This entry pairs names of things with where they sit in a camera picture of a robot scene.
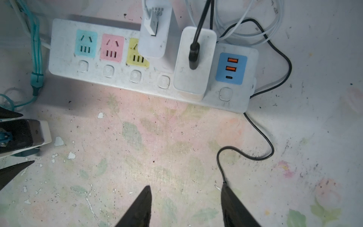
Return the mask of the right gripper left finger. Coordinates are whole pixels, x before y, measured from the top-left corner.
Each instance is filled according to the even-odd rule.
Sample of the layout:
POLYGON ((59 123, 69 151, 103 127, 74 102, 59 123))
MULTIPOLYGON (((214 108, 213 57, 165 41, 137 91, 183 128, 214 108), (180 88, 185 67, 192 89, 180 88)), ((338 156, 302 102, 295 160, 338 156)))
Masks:
POLYGON ((149 185, 128 208, 116 227, 149 227, 151 219, 152 193, 149 185))

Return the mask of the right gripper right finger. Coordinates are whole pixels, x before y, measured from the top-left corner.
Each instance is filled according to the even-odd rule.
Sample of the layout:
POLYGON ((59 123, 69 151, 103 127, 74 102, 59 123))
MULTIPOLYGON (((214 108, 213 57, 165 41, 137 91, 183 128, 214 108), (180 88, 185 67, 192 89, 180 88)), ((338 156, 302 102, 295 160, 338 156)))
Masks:
POLYGON ((261 227, 227 183, 221 190, 221 207, 225 227, 261 227))

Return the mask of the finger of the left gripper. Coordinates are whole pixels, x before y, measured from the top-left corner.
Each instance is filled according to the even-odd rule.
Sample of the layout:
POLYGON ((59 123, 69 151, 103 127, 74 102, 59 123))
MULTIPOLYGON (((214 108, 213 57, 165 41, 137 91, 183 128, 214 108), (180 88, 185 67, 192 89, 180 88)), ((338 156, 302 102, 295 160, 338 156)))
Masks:
POLYGON ((21 171, 25 170, 34 161, 27 161, 23 163, 19 163, 13 166, 9 166, 7 168, 1 169, 0 173, 0 190, 2 190, 11 180, 13 180, 21 171))
POLYGON ((23 115, 21 113, 17 113, 0 107, 0 119, 12 119, 12 118, 19 118, 22 116, 23 115))

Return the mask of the teal plug adapter with prongs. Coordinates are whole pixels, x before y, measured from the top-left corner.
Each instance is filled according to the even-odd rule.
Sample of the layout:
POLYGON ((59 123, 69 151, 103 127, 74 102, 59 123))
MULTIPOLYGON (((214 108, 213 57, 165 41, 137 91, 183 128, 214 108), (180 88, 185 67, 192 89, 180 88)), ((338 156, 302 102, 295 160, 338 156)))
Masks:
MULTIPOLYGON (((2 108, 17 112, 19 108, 26 107, 35 101, 44 86, 42 46, 50 49, 50 45, 40 38, 40 21, 35 16, 25 1, 10 1, 10 5, 30 38, 32 72, 30 86, 32 98, 23 103, 16 103, 5 94, 1 98, 5 103, 2 108)), ((50 127, 47 121, 24 119, 23 117, 1 119, 1 158, 19 156, 20 153, 40 149, 43 145, 52 142, 50 127)))

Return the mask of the white charger with black cable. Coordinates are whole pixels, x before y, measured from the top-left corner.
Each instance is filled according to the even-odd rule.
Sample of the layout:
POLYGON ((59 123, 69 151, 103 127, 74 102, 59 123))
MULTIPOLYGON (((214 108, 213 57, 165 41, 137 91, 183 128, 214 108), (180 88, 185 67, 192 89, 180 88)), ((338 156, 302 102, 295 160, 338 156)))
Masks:
MULTIPOLYGON (((196 72, 197 69, 200 69, 200 65, 201 65, 200 56, 201 56, 201 54, 200 54, 200 45, 198 43, 198 38, 199 38, 199 35, 200 35, 201 31, 202 31, 202 26, 203 26, 203 24, 205 22, 205 19, 206 19, 206 16, 207 16, 207 13, 208 13, 209 10, 211 10, 210 18, 212 19, 214 17, 214 1, 206 1, 203 12, 202 12, 202 15, 201 15, 201 18, 200 18, 199 23, 198 23, 198 26, 192 28, 192 29, 195 30, 192 33, 193 40, 189 41, 187 43, 187 47, 185 47, 185 48, 180 47, 180 51, 178 53, 178 55, 181 56, 181 51, 186 51, 187 56, 182 57, 181 59, 182 60, 186 60, 186 59, 188 60, 187 64, 186 64, 186 68, 191 70, 192 73, 196 72)), ((272 91, 272 90, 280 87, 281 85, 283 85, 288 80, 288 78, 290 77, 290 75, 292 73, 292 69, 293 69, 290 59, 272 44, 272 42, 269 40, 269 37, 267 35, 264 35, 264 37, 265 37, 265 41, 271 46, 271 48, 274 51, 276 51, 279 55, 281 55, 287 61, 287 63, 288 63, 288 72, 287 72, 286 76, 284 77, 284 79, 279 84, 277 84, 274 87, 271 87, 271 88, 269 88, 267 90, 257 92, 255 94, 253 94, 251 96, 251 98, 253 98, 255 96, 258 96, 258 95, 261 95, 263 93, 272 91)), ((217 166, 218 166, 218 168, 219 168, 219 170, 221 172, 221 175, 222 175, 223 184, 227 184, 227 180, 226 180, 223 168, 221 167, 220 161, 219 161, 219 155, 220 155, 220 153, 222 151, 224 151, 224 150, 233 150, 233 151, 238 152, 240 155, 244 156, 245 158, 247 158, 249 160, 252 160, 252 161, 263 161, 263 160, 269 159, 275 153, 274 146, 272 145, 272 143, 268 139, 268 137, 253 123, 253 121, 248 117, 248 115, 246 113, 244 113, 244 117, 254 127, 254 129, 257 132, 259 132, 260 135, 267 141, 267 143, 271 147, 271 153, 264 156, 264 157, 253 157, 253 156, 249 156, 249 155, 245 154, 242 150, 240 150, 240 149, 238 149, 236 147, 233 147, 233 146, 222 147, 217 153, 216 162, 217 162, 217 166)))

